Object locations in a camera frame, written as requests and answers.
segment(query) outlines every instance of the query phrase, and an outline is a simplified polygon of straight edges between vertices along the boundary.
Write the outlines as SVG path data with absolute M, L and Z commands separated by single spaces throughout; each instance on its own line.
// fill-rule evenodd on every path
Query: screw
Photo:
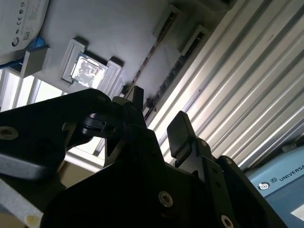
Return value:
M 234 228 L 234 225 L 233 225 L 232 221 L 226 215 L 222 215 L 220 217 L 220 219 L 221 219 L 224 227 L 226 227 L 226 228 Z
M 0 140 L 14 140 L 18 137 L 18 131 L 10 126 L 0 127 Z
M 232 165 L 232 161 L 228 158 L 226 158 L 226 162 L 229 164 L 229 165 Z
M 166 191 L 161 191 L 158 193 L 158 199 L 162 205 L 164 205 L 167 208 L 170 208 L 173 206 L 173 199 L 169 193 Z

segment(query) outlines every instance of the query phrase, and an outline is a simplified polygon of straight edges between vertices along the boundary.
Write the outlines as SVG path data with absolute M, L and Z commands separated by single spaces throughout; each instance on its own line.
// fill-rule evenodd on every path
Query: black plastic part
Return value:
M 133 98 L 132 98 L 133 104 L 139 108 L 141 111 L 143 111 L 143 89 L 134 86 L 133 88 Z
M 134 162 L 118 161 L 64 190 L 44 212 L 40 227 L 199 228 L 202 220 L 208 227 L 217 227 L 208 221 L 211 212 L 204 184 L 194 175 L 166 166 L 176 190 L 173 204 L 179 203 L 182 215 L 172 218 L 147 200 L 149 183 L 141 170 Z
M 241 227 L 287 227 L 232 159 L 220 156 L 216 163 L 223 170 L 233 211 Z
M 196 139 L 191 122 L 184 112 L 180 111 L 167 128 L 171 156 L 182 164 L 192 151 L 192 143 Z
M 107 109 L 111 100 L 88 89 L 0 114 L 0 126 L 15 128 L 15 140 L 0 140 L 0 173 L 40 180 L 57 172 L 79 122 L 91 113 Z M 76 137 L 75 144 L 87 142 Z

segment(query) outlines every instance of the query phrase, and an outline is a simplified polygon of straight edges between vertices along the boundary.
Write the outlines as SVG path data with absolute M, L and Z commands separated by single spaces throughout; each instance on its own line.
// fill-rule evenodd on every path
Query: aluminum profile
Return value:
M 149 120 L 165 161 L 179 110 L 213 155 L 245 169 L 304 129 L 304 2 L 239 0 Z

